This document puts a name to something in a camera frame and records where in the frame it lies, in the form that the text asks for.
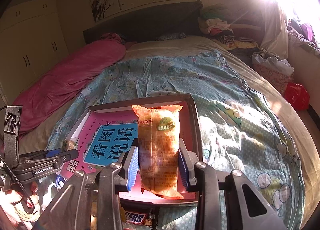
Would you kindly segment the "left hand red nails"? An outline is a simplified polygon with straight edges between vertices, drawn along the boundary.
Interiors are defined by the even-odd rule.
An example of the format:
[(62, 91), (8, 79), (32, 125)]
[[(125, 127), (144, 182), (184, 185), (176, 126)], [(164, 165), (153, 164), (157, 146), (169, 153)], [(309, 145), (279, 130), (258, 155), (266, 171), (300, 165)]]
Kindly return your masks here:
[(28, 184), (30, 199), (16, 190), (3, 192), (1, 190), (1, 229), (32, 229), (33, 224), (39, 219), (41, 206), (39, 187), (33, 181)]

